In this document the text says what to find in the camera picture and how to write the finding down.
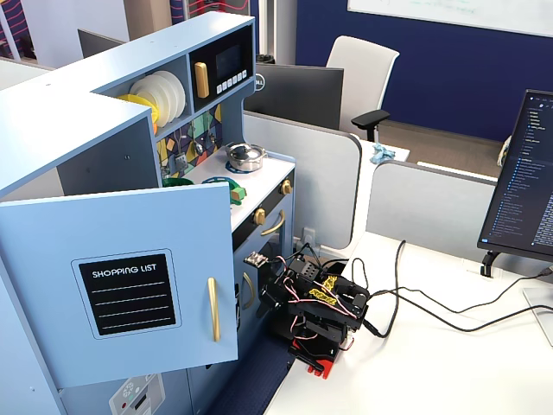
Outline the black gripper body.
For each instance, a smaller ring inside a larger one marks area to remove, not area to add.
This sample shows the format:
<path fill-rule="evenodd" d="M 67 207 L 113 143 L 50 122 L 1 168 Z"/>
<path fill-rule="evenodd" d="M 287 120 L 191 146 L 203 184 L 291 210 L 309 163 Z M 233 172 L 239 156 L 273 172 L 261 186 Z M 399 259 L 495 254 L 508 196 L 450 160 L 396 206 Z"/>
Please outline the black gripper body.
<path fill-rule="evenodd" d="M 285 258 L 263 258 L 260 265 L 261 299 L 298 299 L 294 287 L 296 274 Z"/>

